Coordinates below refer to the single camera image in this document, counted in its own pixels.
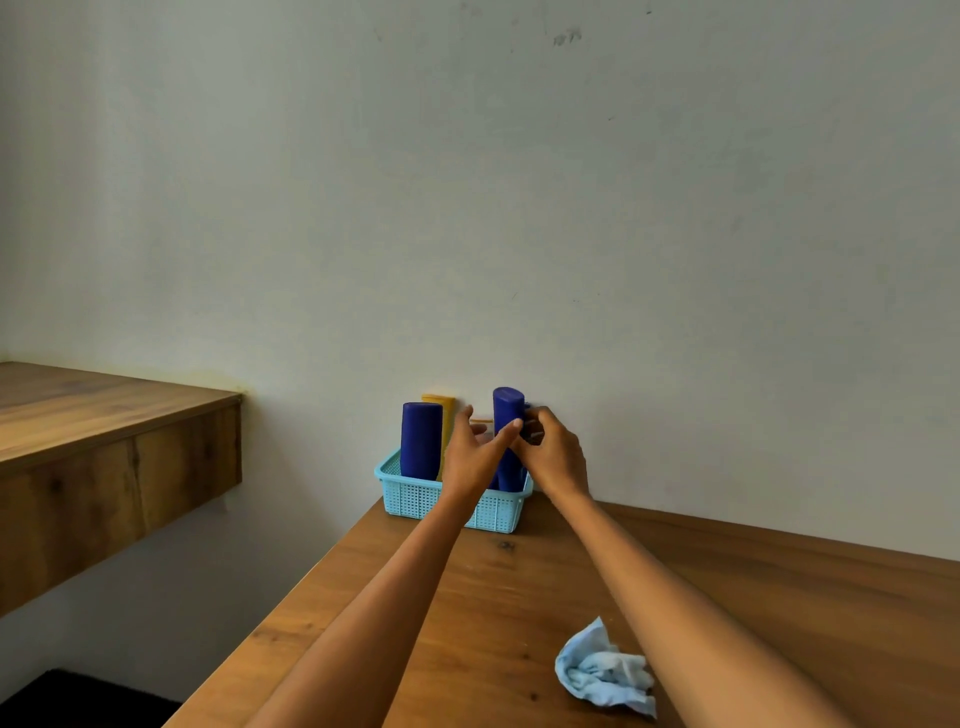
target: blue cloth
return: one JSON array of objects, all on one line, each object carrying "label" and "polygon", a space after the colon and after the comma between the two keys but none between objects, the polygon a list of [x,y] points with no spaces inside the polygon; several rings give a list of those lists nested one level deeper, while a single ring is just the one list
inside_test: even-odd
[{"label": "blue cloth", "polygon": [[593,705],[626,705],[656,717],[657,705],[646,693],[654,679],[646,666],[642,655],[624,655],[610,644],[607,627],[599,617],[569,639],[555,664],[557,677],[571,695]]}]

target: left hand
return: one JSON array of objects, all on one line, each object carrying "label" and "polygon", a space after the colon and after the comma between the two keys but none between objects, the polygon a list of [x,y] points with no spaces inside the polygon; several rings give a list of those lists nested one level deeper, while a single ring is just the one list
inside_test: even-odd
[{"label": "left hand", "polygon": [[444,486],[439,503],[449,503],[463,511],[468,521],[477,501],[483,496],[503,453],[523,429],[523,421],[514,420],[496,436],[484,435],[484,425],[471,425],[473,407],[467,405],[457,414],[453,434],[444,455]]}]

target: hand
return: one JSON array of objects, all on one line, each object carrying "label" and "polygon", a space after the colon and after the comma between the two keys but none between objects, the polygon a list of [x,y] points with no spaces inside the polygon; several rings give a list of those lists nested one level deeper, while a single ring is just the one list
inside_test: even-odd
[{"label": "hand", "polygon": [[439,501],[462,509],[464,522],[469,520],[477,501],[493,480],[503,453],[523,429],[522,420],[513,420],[491,438],[483,434],[487,429],[485,425],[470,424],[472,414],[473,407],[468,404],[454,420],[453,434],[444,455],[444,486]]},{"label": "hand", "polygon": [[529,409],[526,417],[531,442],[516,438],[511,447],[537,484],[554,502],[568,495],[589,496],[579,438],[549,407]]}]

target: wooden table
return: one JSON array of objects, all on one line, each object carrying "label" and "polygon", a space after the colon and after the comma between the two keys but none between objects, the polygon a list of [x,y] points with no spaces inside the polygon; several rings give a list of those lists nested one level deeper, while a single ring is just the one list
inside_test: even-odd
[{"label": "wooden table", "polygon": [[0,363],[0,616],[239,483],[240,399]]},{"label": "wooden table", "polygon": [[[960,726],[960,564],[606,507],[863,726]],[[416,523],[374,505],[168,725],[243,725]],[[554,674],[557,652],[598,615],[622,649],[639,650],[544,496],[529,499],[510,536],[465,529],[386,724],[642,724],[629,711],[574,699]],[[682,725],[666,695],[655,694],[659,725]]]}]

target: plastic basket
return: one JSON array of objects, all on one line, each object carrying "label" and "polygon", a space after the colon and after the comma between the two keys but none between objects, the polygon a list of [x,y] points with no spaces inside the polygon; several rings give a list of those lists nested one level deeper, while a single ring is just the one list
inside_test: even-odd
[{"label": "plastic basket", "polygon": [[[392,516],[422,519],[440,497],[441,484],[436,480],[420,480],[400,474],[399,449],[377,466],[374,474],[383,485],[383,507]],[[518,493],[484,491],[480,502],[467,521],[467,528],[496,533],[513,533],[520,520],[523,501],[534,492],[534,481],[524,471],[523,490]]]}]

